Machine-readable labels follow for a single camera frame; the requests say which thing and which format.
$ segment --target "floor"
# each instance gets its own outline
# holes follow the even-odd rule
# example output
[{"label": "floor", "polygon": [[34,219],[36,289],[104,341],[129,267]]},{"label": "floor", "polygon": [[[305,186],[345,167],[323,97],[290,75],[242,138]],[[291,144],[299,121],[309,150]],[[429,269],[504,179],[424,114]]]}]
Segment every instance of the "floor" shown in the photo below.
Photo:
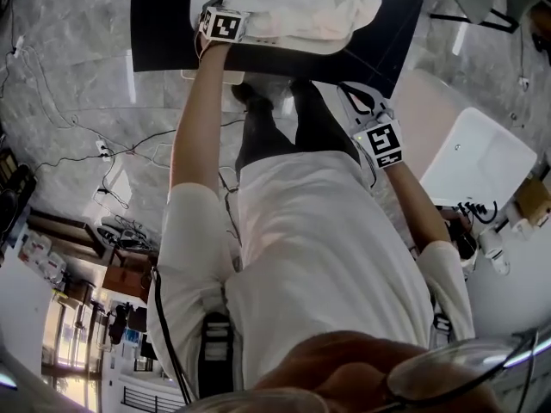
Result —
[{"label": "floor", "polygon": [[[498,0],[502,9],[505,0]],[[24,51],[8,59],[10,76],[0,100],[0,118],[20,162],[32,168],[62,157],[96,155],[98,134],[114,152],[176,127],[190,89],[179,71],[133,73],[130,0],[16,0],[14,29],[24,35]],[[469,27],[461,52],[452,53],[459,25],[431,21],[429,11],[457,12],[453,0],[425,0],[406,69],[420,67],[440,77],[510,128],[540,155],[551,145],[548,124],[551,73],[547,57],[536,52],[523,25],[523,71],[530,80],[524,92],[521,35]],[[9,50],[9,17],[0,21],[0,50]],[[296,128],[287,81],[253,76],[275,101],[275,117],[292,136]],[[244,118],[229,86],[223,97],[223,121]],[[230,186],[242,122],[224,127],[220,166]],[[64,160],[40,166],[32,204],[43,211],[97,223],[108,210],[136,219],[157,238],[168,193],[171,134],[151,139],[135,155],[122,153],[110,162]],[[105,183],[113,197],[97,194]],[[410,243],[401,211],[384,179],[374,189],[400,234]]]}]

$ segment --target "eyeglasses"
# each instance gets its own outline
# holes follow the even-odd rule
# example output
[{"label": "eyeglasses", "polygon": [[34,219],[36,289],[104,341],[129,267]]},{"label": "eyeglasses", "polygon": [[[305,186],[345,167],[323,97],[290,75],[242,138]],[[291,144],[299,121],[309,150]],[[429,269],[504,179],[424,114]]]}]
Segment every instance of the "eyeglasses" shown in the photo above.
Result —
[{"label": "eyeglasses", "polygon": [[[517,413],[534,372],[536,329],[504,339],[456,342],[396,366],[386,377],[387,405],[369,413],[426,408],[447,403],[502,373],[509,361],[529,351],[529,370]],[[202,399],[182,413],[327,413],[325,401],[309,391],[242,391]]]}]

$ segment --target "black table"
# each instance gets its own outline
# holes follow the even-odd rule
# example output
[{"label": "black table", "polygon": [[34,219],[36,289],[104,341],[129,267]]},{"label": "black table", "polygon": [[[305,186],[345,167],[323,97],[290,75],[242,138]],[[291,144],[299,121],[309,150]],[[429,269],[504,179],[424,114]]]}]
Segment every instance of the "black table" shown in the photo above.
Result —
[{"label": "black table", "polygon": [[[135,71],[196,69],[190,0],[132,0]],[[324,83],[357,81],[390,97],[404,65],[423,0],[382,0],[371,24],[329,56],[266,46],[232,47],[226,69],[304,77]]]}]

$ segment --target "white cloth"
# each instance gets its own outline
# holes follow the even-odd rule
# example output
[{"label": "white cloth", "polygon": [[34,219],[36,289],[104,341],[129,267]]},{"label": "white cloth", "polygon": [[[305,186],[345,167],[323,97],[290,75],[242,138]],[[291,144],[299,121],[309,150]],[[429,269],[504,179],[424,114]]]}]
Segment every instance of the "white cloth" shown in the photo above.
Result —
[{"label": "white cloth", "polygon": [[[434,314],[427,283],[458,339],[474,336],[455,248],[432,243],[416,265],[348,155],[322,151],[253,163],[241,173],[238,203],[245,270],[236,274],[216,195],[195,184],[170,193],[159,271],[171,339],[190,375],[205,316],[201,292],[224,284],[243,337],[245,388],[322,333],[355,330],[428,348]],[[148,330],[171,373],[152,296]]]},{"label": "white cloth", "polygon": [[224,0],[224,6],[252,13],[249,36],[344,40],[373,21],[381,0]]}]

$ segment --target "person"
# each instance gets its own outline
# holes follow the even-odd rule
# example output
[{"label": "person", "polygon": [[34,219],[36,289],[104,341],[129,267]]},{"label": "person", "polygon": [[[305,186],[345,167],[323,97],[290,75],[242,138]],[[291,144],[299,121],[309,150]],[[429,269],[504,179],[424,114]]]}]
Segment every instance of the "person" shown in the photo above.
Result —
[{"label": "person", "polygon": [[[218,197],[228,51],[216,44],[202,54],[174,140],[158,272],[176,355],[196,389],[205,296],[223,290],[242,340],[237,386],[240,374],[243,389],[307,391],[325,410],[379,408],[389,372],[430,346],[431,296],[457,339],[474,336],[460,257],[440,213],[398,163],[385,171],[421,253],[413,260],[363,185],[358,152],[312,83],[291,84],[294,144],[277,129],[272,103],[242,84],[232,90],[248,112],[236,164],[244,267],[237,273]],[[148,331],[173,374],[154,286]],[[438,409],[497,411],[484,386]]]}]

